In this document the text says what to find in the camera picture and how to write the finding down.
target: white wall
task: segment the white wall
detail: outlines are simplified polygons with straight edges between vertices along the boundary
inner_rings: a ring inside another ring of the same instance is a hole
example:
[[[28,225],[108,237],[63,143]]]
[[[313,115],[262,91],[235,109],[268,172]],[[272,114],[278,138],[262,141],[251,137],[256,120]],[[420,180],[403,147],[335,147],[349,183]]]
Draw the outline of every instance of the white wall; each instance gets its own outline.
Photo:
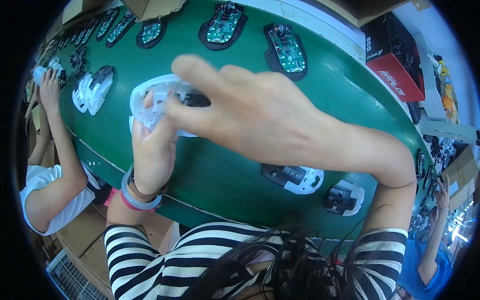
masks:
[[[447,65],[458,101],[460,123],[480,128],[479,95],[466,56],[438,10],[418,12],[412,3],[393,10],[412,35],[422,31],[432,51]]]

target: blue shirt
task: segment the blue shirt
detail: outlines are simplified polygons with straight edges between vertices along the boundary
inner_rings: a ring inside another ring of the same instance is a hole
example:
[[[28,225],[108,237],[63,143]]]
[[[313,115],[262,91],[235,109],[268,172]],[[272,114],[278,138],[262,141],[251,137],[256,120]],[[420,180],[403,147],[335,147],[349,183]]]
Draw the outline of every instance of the blue shirt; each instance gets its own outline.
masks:
[[[417,300],[433,299],[444,288],[452,274],[452,264],[447,253],[442,249],[442,243],[440,243],[435,258],[438,266],[437,272],[430,283],[425,286],[418,272],[418,267],[426,249],[427,242],[416,240],[415,235],[413,239],[407,240],[402,272],[397,281],[399,286],[402,286]]]

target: green conveyor belt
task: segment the green conveyor belt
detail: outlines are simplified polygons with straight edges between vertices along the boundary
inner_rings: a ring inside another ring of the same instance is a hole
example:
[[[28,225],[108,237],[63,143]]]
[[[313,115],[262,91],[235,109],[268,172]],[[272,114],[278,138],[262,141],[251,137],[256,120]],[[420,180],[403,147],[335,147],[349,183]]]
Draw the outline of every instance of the green conveyor belt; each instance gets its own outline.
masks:
[[[58,50],[56,56],[69,76],[67,86],[61,92],[61,112],[67,126],[91,149],[120,169],[127,170],[133,159],[128,125],[130,93],[146,80],[171,73],[170,64],[177,55],[195,53],[217,68],[234,64],[252,72],[269,71],[264,58],[268,44],[263,26],[271,22],[292,22],[246,7],[245,14],[249,19],[239,39],[225,50],[211,51],[198,40],[197,34],[200,25],[211,18],[215,3],[187,1],[179,12],[168,16],[165,35],[151,49],[135,45],[141,23],[135,24],[111,48],[105,46],[106,38],[100,42],[91,38],[86,44],[89,72],[93,74],[106,64],[115,70],[113,86],[95,116],[80,113],[72,102],[72,90],[77,81],[71,77],[69,56],[74,50],[73,45],[69,43]],[[419,147],[427,153],[408,116],[373,75],[323,37],[299,24],[293,25],[293,31],[301,36],[308,56],[308,73],[295,84],[317,108],[342,121],[389,132],[404,142],[412,153],[416,153]],[[82,160],[100,161],[78,140],[76,146]],[[425,164],[426,168],[432,164],[429,157]],[[119,170],[105,161],[91,168],[113,186],[120,187],[122,172]],[[328,190],[340,179],[357,183],[365,189],[365,201],[355,216],[333,215],[323,207]],[[259,163],[209,140],[181,137],[168,194],[210,213],[253,225],[272,227],[297,218],[324,238],[341,239],[365,217],[375,187],[376,181],[368,174],[326,171],[317,192],[294,195],[265,179],[260,174]],[[417,205],[425,193],[420,187]],[[217,219],[174,200],[165,200],[158,212],[190,227]],[[355,238],[359,230],[357,228],[351,237]]]

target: worker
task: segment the worker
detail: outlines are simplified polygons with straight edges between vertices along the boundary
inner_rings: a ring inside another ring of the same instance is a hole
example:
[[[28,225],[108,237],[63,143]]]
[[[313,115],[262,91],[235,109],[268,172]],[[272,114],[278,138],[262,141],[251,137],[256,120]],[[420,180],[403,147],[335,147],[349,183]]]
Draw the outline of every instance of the worker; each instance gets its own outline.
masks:
[[[32,101],[39,106],[40,137],[28,158],[26,175],[19,180],[25,221],[40,235],[50,235],[72,221],[95,198],[107,199],[111,187],[102,184],[83,166],[60,115],[57,71],[48,69],[36,86]],[[60,165],[42,167],[51,137]]]
[[[104,234],[115,298],[390,296],[402,267],[417,185],[410,150],[388,133],[321,112],[279,73],[252,73],[232,65],[218,72],[193,55],[175,58],[172,71],[212,104],[192,108],[170,96],[152,132],[134,121],[133,170],[110,202]],[[378,185],[344,265],[328,264],[295,228],[267,230],[227,222],[193,228],[161,255],[141,223],[161,203],[158,195],[174,168],[177,129],[257,162],[370,173]]]
[[[402,272],[397,281],[417,300],[430,300],[444,288],[450,278],[452,255],[447,248],[452,244],[452,236],[444,234],[450,201],[450,179],[447,175],[446,186],[438,179],[440,191],[435,191],[438,209],[434,208],[430,216],[432,224],[427,241],[415,236],[408,239]]]

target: pink bracelet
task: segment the pink bracelet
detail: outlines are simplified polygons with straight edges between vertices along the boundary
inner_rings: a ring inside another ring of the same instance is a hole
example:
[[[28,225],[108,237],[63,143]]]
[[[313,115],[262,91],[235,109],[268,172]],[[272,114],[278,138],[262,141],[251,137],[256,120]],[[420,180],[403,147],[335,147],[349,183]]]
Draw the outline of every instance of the pink bracelet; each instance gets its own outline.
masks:
[[[132,210],[136,210],[136,211],[144,211],[143,209],[139,209],[139,208],[136,208],[135,206],[131,205],[127,199],[125,199],[125,196],[123,195],[123,191],[120,190],[120,196],[121,196],[121,199],[123,200],[123,203],[125,203],[125,205],[129,208],[129,209],[132,209]],[[149,212],[154,212],[157,208],[152,208],[150,210],[148,210]]]

